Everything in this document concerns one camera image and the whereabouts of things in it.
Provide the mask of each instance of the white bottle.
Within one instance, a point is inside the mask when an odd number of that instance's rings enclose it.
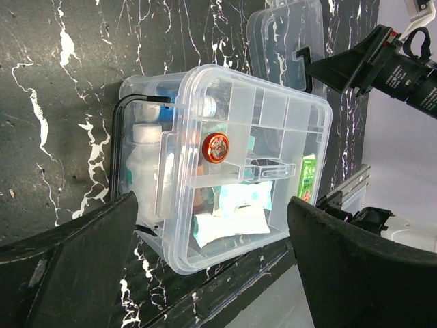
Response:
[[[159,124],[135,124],[135,147],[126,161],[129,190],[135,193],[138,200],[137,219],[151,228],[155,223],[162,221],[155,214],[162,131]]]

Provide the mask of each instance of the black cable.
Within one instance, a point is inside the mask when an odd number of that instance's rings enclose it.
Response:
[[[150,229],[149,227],[146,227],[145,225],[139,225],[136,224],[135,225],[135,230],[144,232],[145,234],[151,234],[153,237],[157,237],[158,235],[154,233],[154,231],[152,229]]]
[[[421,47],[420,60],[422,62],[428,62],[431,57],[431,38],[429,36],[429,31],[426,27],[419,27],[418,29],[415,29],[413,32],[411,32],[410,35],[406,38],[404,45],[402,46],[402,50],[407,56],[409,56],[409,58],[415,60],[419,59],[419,56],[412,53],[411,50],[411,43],[414,37],[416,36],[417,32],[422,32],[423,34],[425,34],[425,39]]]
[[[144,94],[129,94],[116,104],[112,119],[111,164],[109,168],[109,200],[119,196],[120,171],[122,167],[122,147],[124,137],[124,111],[132,101],[150,101],[153,103],[170,103],[167,96],[146,96]]]

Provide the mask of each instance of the green package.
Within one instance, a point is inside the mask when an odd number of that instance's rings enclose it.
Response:
[[[305,156],[302,159],[298,197],[306,202],[308,202],[313,196],[316,162],[317,160],[315,159],[314,154]]]

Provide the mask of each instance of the black handle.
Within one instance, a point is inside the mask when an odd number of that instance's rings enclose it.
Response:
[[[425,39],[423,41],[423,44],[421,46],[421,56],[415,55],[412,53],[411,50],[411,43],[416,36],[417,32],[422,32],[425,35]],[[415,29],[413,32],[410,33],[409,36],[407,36],[407,39],[404,42],[404,45],[402,46],[402,50],[404,53],[409,56],[409,58],[418,60],[420,59],[422,62],[427,63],[431,57],[431,37],[429,36],[429,31],[426,27],[419,27]]]
[[[307,74],[307,65],[311,64],[311,51],[309,50],[309,47],[306,46],[305,48],[296,51],[296,57],[303,57],[303,64],[305,67],[305,84],[307,85],[303,91],[310,94],[313,91],[313,78]]]
[[[116,104],[112,117],[111,166],[109,172],[109,200],[119,195],[120,168],[122,166],[122,140],[124,137],[124,110],[132,101],[150,101],[153,103],[170,103],[170,97],[130,94]]]

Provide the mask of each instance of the clear plastic box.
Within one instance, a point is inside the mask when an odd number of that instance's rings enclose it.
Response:
[[[312,61],[325,54],[319,0],[274,0],[271,8],[251,15],[246,30],[253,74],[305,90],[304,58],[297,52],[308,47]],[[326,98],[326,86],[313,80],[312,93]]]
[[[325,99],[214,64],[157,77],[129,77],[120,98],[129,94],[169,96],[174,101],[167,106],[174,110],[172,121],[160,122],[156,199],[148,200],[153,202],[155,219],[143,219],[139,213],[138,221],[156,233],[140,235],[175,272],[194,273],[286,238],[287,204],[298,194],[302,158],[307,155],[317,159],[309,202],[317,200],[332,120]],[[164,109],[163,104],[154,106]],[[132,127],[145,123],[143,114],[148,110],[147,105],[132,102],[124,111],[121,193],[131,189],[126,162],[138,147]],[[206,137],[217,131],[228,138],[229,152],[214,164],[205,159],[203,146]],[[238,184],[256,188],[260,182],[271,184],[271,204],[263,210],[270,233],[228,236],[200,247],[193,221],[199,195],[207,203],[201,213],[211,213],[209,206],[216,198],[209,197],[214,191]]]

